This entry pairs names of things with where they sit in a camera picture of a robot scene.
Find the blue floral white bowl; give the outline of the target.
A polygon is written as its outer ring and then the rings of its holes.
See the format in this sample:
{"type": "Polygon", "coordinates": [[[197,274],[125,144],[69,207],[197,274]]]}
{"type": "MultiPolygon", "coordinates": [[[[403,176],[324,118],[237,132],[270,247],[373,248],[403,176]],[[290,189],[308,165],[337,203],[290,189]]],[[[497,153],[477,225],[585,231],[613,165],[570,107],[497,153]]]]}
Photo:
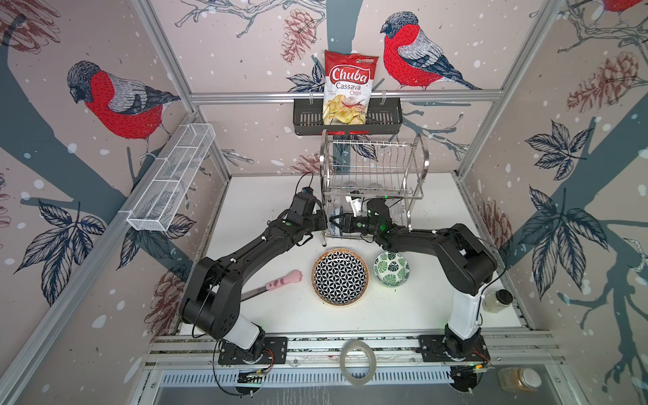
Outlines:
{"type": "Polygon", "coordinates": [[[343,232],[340,224],[344,221],[344,210],[342,207],[334,209],[329,216],[329,230],[332,236],[341,237],[343,232]]]}

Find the steel two-tier dish rack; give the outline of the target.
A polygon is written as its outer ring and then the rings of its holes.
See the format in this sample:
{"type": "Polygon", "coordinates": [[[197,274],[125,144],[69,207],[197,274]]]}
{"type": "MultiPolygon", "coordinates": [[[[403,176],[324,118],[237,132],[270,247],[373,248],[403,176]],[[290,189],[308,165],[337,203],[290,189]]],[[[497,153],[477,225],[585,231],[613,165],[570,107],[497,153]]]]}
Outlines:
{"type": "MultiPolygon", "coordinates": [[[[329,135],[322,133],[320,148],[322,205],[329,219],[332,211],[342,207],[353,213],[347,196],[362,197],[360,215],[365,215],[368,201],[383,199],[394,224],[412,227],[415,203],[424,196],[423,185],[430,168],[430,151],[421,135],[408,141],[395,136],[329,135]]],[[[360,235],[331,238],[359,239],[360,235]]]]}

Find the white patterned plate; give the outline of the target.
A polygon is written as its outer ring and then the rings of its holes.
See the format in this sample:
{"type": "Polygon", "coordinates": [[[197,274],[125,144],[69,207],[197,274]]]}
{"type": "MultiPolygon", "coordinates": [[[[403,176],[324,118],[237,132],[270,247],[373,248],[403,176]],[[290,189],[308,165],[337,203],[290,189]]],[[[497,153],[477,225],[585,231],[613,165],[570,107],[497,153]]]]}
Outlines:
{"type": "Polygon", "coordinates": [[[366,293],[369,281],[366,262],[349,249],[326,251],[312,268],[312,288],[329,305],[353,305],[366,293]]]}

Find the green leaf pattern cup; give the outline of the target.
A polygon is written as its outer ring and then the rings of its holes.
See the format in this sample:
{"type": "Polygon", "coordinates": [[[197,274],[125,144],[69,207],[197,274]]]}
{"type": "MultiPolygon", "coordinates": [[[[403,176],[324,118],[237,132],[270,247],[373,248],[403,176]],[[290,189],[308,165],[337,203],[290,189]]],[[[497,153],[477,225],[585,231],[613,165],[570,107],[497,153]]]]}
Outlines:
{"type": "Polygon", "coordinates": [[[382,285],[396,288],[408,281],[410,266],[400,253],[385,251],[374,260],[373,271],[382,285]]]}

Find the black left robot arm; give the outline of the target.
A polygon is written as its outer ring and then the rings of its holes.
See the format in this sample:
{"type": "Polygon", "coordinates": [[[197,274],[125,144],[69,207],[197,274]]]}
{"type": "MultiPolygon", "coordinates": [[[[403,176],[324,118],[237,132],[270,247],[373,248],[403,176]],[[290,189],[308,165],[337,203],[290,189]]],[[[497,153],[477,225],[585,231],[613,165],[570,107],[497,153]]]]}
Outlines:
{"type": "Polygon", "coordinates": [[[234,344],[253,359],[263,352],[265,332],[241,315],[244,284],[263,266],[327,229],[321,201],[300,189],[288,209],[257,238],[219,259],[203,258],[191,271],[178,310],[180,319],[216,340],[234,344]]]}

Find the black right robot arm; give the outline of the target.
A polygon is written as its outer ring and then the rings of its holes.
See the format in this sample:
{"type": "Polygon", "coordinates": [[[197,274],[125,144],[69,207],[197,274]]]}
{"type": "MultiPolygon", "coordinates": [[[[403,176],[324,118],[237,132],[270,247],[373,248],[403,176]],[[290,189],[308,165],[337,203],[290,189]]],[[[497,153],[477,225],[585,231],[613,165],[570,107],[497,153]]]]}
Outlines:
{"type": "Polygon", "coordinates": [[[337,214],[329,224],[343,234],[372,236],[384,251],[414,252],[438,259],[454,288],[452,312],[445,325],[443,353],[455,360],[474,353],[481,337],[479,313],[482,295],[498,264],[493,255],[465,224],[445,229],[411,229],[394,224],[385,201],[368,201],[365,215],[337,214]]]}

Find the pink cat paw knife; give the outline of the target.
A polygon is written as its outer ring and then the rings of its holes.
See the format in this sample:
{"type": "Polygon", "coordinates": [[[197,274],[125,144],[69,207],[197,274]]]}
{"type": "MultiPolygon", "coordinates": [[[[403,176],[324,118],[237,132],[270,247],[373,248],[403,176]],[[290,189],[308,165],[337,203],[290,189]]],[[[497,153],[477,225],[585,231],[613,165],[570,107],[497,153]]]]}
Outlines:
{"type": "Polygon", "coordinates": [[[269,292],[269,291],[272,291],[272,290],[277,290],[277,289],[279,289],[281,287],[284,287],[286,285],[295,284],[295,283],[298,284],[298,283],[300,283],[302,278],[303,278],[303,275],[302,275],[302,272],[300,270],[293,270],[293,271],[291,271],[290,273],[288,273],[287,275],[285,275],[285,276],[283,276],[281,278],[277,278],[277,279],[275,279],[275,280],[273,280],[273,281],[271,281],[269,283],[266,283],[262,287],[259,287],[257,289],[250,290],[250,291],[248,291],[246,293],[243,293],[241,295],[241,302],[251,300],[251,298],[254,298],[254,297],[258,296],[258,295],[261,295],[263,293],[266,293],[266,292],[269,292]]]}

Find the Chuba cassava chips bag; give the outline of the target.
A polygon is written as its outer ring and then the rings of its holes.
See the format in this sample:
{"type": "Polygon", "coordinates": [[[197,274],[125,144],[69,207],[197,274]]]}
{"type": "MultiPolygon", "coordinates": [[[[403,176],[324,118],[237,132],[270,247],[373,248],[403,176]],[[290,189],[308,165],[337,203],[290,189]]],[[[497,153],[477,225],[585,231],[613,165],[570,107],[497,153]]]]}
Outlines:
{"type": "Polygon", "coordinates": [[[322,121],[365,125],[378,57],[325,51],[322,121]]]}

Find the grey tape roll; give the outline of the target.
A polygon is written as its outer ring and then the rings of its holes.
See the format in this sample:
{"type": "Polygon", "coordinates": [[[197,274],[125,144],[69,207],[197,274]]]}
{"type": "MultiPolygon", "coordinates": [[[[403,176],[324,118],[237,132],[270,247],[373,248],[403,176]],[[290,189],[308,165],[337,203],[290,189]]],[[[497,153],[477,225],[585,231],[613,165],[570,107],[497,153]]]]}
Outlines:
{"type": "Polygon", "coordinates": [[[374,350],[362,340],[352,340],[344,345],[339,356],[341,376],[352,386],[365,386],[376,375],[377,359],[374,350]],[[359,369],[360,356],[366,359],[367,371],[363,376],[356,376],[352,369],[359,369]]]}

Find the small jar black lid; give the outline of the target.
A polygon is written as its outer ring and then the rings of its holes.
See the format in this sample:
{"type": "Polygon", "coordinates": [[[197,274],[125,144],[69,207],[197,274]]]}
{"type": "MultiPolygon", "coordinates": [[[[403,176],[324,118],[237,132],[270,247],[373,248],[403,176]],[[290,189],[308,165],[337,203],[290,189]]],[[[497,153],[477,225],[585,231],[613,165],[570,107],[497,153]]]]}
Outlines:
{"type": "Polygon", "coordinates": [[[508,308],[513,302],[513,295],[505,289],[494,290],[484,297],[483,308],[485,312],[499,313],[508,308]]]}

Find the glass jar white lid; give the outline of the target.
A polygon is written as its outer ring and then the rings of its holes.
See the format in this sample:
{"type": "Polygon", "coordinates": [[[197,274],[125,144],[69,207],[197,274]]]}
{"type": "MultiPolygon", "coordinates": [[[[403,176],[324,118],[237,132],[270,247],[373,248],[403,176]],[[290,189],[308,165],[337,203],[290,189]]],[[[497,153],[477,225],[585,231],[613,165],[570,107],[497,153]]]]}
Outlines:
{"type": "Polygon", "coordinates": [[[508,393],[537,391],[542,378],[535,370],[527,367],[507,367],[497,372],[499,386],[508,393]]]}

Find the black wall shelf basket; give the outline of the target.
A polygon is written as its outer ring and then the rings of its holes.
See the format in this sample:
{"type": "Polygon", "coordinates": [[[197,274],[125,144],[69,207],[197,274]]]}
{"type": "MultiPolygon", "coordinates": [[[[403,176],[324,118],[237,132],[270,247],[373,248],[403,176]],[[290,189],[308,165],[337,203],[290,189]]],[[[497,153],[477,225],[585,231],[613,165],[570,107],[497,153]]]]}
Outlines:
{"type": "Polygon", "coordinates": [[[293,125],[299,136],[319,136],[323,131],[329,135],[394,135],[403,124],[403,112],[399,98],[372,98],[362,125],[325,125],[322,119],[323,99],[313,101],[295,100],[293,125]]]}

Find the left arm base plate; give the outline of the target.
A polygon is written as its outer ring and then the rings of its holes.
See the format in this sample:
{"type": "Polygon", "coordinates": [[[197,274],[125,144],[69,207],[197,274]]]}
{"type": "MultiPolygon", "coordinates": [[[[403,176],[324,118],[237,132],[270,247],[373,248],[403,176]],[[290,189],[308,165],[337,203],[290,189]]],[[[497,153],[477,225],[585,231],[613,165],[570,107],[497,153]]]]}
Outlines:
{"type": "Polygon", "coordinates": [[[217,350],[220,366],[271,366],[283,365],[288,351],[286,337],[265,337],[256,342],[250,349],[225,341],[217,350]]]}

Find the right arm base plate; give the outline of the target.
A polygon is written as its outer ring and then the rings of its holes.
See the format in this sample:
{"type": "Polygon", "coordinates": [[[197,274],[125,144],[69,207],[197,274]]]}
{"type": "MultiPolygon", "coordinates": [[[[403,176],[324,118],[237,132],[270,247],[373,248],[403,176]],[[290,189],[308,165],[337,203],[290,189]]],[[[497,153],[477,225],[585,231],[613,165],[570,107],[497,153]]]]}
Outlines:
{"type": "Polygon", "coordinates": [[[490,361],[484,338],[479,333],[467,340],[454,336],[420,335],[418,344],[420,345],[418,352],[426,363],[490,361]]]}

